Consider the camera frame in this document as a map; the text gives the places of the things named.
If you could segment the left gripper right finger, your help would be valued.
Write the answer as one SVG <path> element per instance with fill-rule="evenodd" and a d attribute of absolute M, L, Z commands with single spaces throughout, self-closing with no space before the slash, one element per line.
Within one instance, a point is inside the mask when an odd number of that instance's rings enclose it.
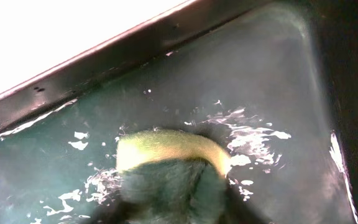
<path fill-rule="evenodd" d="M 245 203 L 238 191 L 230 186 L 225 191 L 225 206 L 222 224 L 269 224 L 273 221 L 256 209 L 252 204 Z"/>

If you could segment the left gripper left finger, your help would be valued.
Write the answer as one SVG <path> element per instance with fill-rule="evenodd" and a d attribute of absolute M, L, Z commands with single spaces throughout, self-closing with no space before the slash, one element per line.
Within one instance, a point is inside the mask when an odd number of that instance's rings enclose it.
<path fill-rule="evenodd" d="M 125 224 L 129 216 L 129 204 L 117 199 L 112 205 L 101 205 L 82 224 Z"/>

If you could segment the green yellow sponge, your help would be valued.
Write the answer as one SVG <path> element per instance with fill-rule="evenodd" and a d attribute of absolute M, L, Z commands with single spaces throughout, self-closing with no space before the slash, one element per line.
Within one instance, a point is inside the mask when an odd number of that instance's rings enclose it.
<path fill-rule="evenodd" d="M 176 130 L 128 134 L 118 141 L 116 170 L 127 223 L 224 220 L 231 157 L 204 136 Z"/>

